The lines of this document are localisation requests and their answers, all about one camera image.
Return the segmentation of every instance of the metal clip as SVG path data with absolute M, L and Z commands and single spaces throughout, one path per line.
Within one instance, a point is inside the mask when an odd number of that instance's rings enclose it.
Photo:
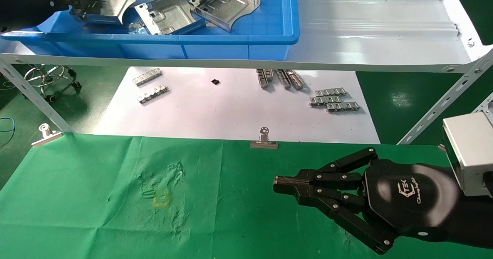
M 250 142 L 250 148 L 276 150 L 278 144 L 269 142 L 269 129 L 262 127 L 260 129 L 260 139 L 257 142 Z
M 41 132 L 43 138 L 39 141 L 32 143 L 31 145 L 33 147 L 39 147 L 40 145 L 51 142 L 62 136 L 62 132 L 51 131 L 50 126 L 48 124 L 42 124 L 39 126 L 38 129 Z

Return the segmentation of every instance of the green floor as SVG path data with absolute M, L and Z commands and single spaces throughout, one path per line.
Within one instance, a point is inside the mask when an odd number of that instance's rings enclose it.
M 493 20 L 487 0 L 461 0 L 484 45 L 493 43 Z M 67 84 L 57 83 L 50 91 L 58 101 L 53 107 L 75 129 L 94 131 L 120 84 L 127 67 L 77 66 L 83 85 L 79 94 Z M 397 143 L 428 111 L 440 96 L 461 76 L 431 73 L 357 73 L 366 102 L 382 144 Z M 17 89 L 3 90 L 0 78 L 0 117 L 15 119 L 17 129 L 12 140 L 0 148 L 0 189 L 19 165 L 30 143 L 39 138 L 37 127 L 46 122 L 42 113 Z M 437 145 L 441 141 L 442 118 L 470 113 L 493 91 L 493 69 L 482 75 L 414 144 Z M 0 122 L 0 130 L 10 123 Z M 0 133 L 0 146 L 10 138 Z

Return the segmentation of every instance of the yellow stain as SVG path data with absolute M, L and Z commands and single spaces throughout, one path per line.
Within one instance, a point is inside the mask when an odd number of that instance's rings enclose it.
M 158 191 L 156 191 L 156 194 L 153 198 L 153 206 L 156 208 L 161 208 L 161 207 L 167 207 L 169 202 L 169 191 L 163 191 L 162 194 L 160 194 Z

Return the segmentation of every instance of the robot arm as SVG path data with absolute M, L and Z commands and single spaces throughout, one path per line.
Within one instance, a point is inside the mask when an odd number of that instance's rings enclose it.
M 37 26 L 69 5 L 84 12 L 97 0 L 0 0 L 0 33 Z
M 351 172 L 367 164 L 363 175 Z M 318 208 L 378 254 L 399 236 L 493 249 L 493 199 L 465 196 L 451 168 L 394 163 L 369 147 L 321 169 L 277 176 L 273 189 Z

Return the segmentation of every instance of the chair caster wheel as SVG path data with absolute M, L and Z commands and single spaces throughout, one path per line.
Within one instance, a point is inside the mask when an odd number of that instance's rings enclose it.
M 74 89 L 80 89 L 82 85 L 79 81 L 75 81 L 74 83 L 72 83 L 72 87 L 74 87 Z
M 73 69 L 69 69 L 69 75 L 70 75 L 72 78 L 76 78 L 76 77 L 77 77 L 77 73 L 76 73 L 76 71 L 74 71 Z
M 48 95 L 48 96 L 46 96 L 46 98 L 44 100 L 46 100 L 48 103 L 53 103 L 53 102 L 55 102 L 56 99 L 54 96 Z

